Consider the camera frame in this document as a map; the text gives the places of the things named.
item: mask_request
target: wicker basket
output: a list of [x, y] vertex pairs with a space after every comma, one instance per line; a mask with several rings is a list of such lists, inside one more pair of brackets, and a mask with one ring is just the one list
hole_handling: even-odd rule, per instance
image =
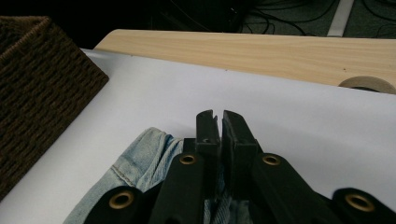
[[0, 201], [107, 82], [51, 18], [0, 16]]

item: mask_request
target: white paper sheet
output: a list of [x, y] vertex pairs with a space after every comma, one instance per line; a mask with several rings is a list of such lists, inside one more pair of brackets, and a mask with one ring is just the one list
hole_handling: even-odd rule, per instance
[[317, 192], [352, 187], [396, 210], [396, 96], [84, 49], [110, 80], [0, 203], [0, 223], [62, 223], [148, 127], [195, 137], [195, 116], [242, 115], [264, 151]]

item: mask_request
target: black metal bracket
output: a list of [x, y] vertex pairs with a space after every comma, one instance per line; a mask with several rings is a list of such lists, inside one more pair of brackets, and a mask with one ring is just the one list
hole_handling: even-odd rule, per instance
[[222, 178], [234, 200], [249, 201], [255, 224], [396, 223], [396, 214], [368, 192], [337, 189], [331, 199], [314, 192], [286, 159], [262, 151], [237, 113], [224, 111], [220, 138], [217, 117], [206, 110], [162, 183], [145, 193], [108, 191], [85, 224], [202, 224], [205, 200], [219, 198]]

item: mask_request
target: jeans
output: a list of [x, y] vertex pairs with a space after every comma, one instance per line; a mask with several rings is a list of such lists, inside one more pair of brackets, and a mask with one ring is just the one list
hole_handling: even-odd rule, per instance
[[[99, 199], [115, 187], [130, 186], [145, 192], [164, 181], [172, 159], [182, 149], [183, 139], [156, 128], [143, 131], [84, 195], [64, 224], [84, 223]], [[248, 202], [233, 201], [227, 189], [223, 188], [220, 200], [205, 201], [204, 223], [252, 223], [248, 215]]]

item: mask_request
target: light wood surface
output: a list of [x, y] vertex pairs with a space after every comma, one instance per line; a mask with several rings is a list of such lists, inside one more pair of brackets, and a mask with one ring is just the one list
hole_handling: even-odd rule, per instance
[[338, 86], [378, 77], [396, 86], [396, 40], [115, 30], [95, 48]]

